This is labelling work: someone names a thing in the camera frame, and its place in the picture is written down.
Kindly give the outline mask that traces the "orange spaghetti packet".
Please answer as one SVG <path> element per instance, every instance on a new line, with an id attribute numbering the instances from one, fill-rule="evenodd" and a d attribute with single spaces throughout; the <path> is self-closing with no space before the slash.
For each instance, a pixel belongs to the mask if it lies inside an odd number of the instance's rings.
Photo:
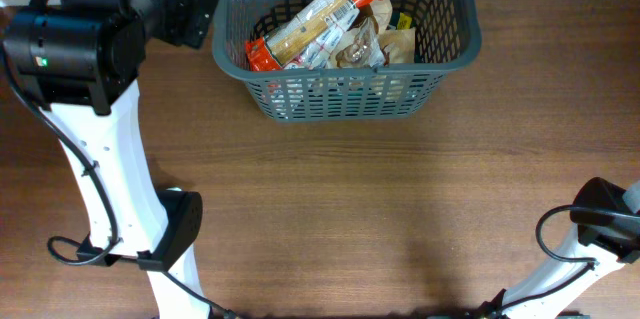
<path id="1" fill-rule="evenodd" d="M 373 0 L 313 0 L 287 24 L 245 44 L 252 71 L 281 70 L 332 25 Z"/>

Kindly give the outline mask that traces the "brown white snack bag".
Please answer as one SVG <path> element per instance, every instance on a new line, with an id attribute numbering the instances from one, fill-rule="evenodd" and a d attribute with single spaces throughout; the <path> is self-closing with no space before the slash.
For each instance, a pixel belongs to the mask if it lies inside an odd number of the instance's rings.
<path id="1" fill-rule="evenodd" d="M 392 16 L 390 0 L 373 0 L 359 8 L 356 19 L 332 51 L 330 69 L 375 68 L 388 63 L 388 55 L 379 42 Z"/>

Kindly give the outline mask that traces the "beige noodle packet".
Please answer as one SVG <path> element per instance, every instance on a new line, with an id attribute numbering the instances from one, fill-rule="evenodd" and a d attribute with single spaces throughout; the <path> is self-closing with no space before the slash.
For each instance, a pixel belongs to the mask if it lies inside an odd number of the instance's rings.
<path id="1" fill-rule="evenodd" d="M 387 29 L 378 36 L 381 52 L 384 56 L 382 66 L 390 64 L 410 64 L 415 62 L 415 32 L 410 29 Z M 388 79 L 379 75 L 371 82 L 374 94 L 385 102 L 396 102 L 402 93 L 403 83 L 400 79 Z"/>

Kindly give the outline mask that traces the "green coffee bag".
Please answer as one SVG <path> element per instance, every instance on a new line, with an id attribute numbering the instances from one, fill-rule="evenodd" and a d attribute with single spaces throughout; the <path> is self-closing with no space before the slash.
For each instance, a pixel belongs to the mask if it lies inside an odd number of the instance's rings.
<path id="1" fill-rule="evenodd" d="M 413 18 L 403 12 L 394 11 L 388 24 L 390 30 L 407 30 L 414 27 Z"/>

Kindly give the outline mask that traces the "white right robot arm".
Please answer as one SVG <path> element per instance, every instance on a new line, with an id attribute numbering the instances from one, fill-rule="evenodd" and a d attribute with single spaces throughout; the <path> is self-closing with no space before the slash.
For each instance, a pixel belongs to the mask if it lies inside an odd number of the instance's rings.
<path id="1" fill-rule="evenodd" d="M 552 216 L 568 212 L 569 231 L 554 250 L 542 229 Z M 517 285 L 483 303 L 474 318 L 558 318 L 564 309 L 606 275 L 639 260 L 639 184 L 621 188 L 594 177 L 570 205 L 547 211 L 535 236 L 547 259 Z"/>

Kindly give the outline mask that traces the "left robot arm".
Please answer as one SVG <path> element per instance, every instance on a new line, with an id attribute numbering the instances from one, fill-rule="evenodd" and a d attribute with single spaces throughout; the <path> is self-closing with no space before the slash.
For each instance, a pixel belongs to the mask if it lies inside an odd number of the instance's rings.
<path id="1" fill-rule="evenodd" d="M 163 318 L 210 318 L 194 242 L 203 202 L 158 190 L 139 127 L 138 76 L 151 39 L 199 48 L 218 0 L 30 0 L 10 22 L 1 58 L 21 103 L 58 138 L 90 230 L 71 266 L 136 264 Z"/>

